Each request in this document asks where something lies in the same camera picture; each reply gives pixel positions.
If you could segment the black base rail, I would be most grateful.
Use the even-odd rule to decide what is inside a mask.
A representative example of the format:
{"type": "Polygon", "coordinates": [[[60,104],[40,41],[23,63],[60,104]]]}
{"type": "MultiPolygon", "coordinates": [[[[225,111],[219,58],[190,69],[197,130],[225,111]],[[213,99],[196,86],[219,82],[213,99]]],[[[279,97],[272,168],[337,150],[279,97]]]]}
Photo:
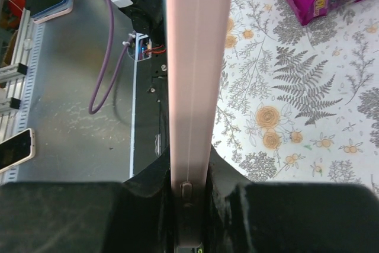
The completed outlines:
{"type": "Polygon", "coordinates": [[[134,50],[130,176],[161,156],[169,145],[168,64],[163,46],[138,34],[134,50]]]}

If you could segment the phone in beige case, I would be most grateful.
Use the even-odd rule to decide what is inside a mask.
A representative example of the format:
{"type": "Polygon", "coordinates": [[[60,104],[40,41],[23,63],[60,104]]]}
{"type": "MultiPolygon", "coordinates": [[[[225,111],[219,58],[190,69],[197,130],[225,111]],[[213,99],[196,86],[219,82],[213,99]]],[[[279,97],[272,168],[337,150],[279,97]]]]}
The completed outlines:
{"type": "Polygon", "coordinates": [[[1,142],[1,173],[18,166],[36,154],[36,136],[31,128],[1,142]]]}

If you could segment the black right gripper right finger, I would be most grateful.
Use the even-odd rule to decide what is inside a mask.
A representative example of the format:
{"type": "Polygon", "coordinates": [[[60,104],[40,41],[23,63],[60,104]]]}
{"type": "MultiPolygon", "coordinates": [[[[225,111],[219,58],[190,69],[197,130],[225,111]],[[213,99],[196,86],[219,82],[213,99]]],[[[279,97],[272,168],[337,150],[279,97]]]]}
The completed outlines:
{"type": "Polygon", "coordinates": [[[205,252],[377,252],[378,198],[359,184],[252,182],[210,152],[205,252]]]}

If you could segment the phone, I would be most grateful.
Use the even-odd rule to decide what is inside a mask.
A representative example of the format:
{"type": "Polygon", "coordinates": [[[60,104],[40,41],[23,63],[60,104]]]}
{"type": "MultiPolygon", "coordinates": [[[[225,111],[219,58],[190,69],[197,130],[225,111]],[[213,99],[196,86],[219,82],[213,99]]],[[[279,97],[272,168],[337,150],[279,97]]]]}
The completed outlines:
{"type": "Polygon", "coordinates": [[[202,241],[205,184],[231,0],[165,0],[177,246],[202,241]]]}
{"type": "Polygon", "coordinates": [[[36,136],[31,128],[1,142],[1,173],[18,166],[36,154],[36,136]]]}

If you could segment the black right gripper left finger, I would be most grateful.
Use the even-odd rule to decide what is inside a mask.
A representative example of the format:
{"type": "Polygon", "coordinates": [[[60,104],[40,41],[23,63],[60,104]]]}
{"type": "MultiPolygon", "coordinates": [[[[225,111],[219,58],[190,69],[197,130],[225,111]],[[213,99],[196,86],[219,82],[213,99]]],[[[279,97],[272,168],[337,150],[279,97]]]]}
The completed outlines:
{"type": "Polygon", "coordinates": [[[9,182],[2,252],[171,252],[169,150],[125,182],[9,182]]]}

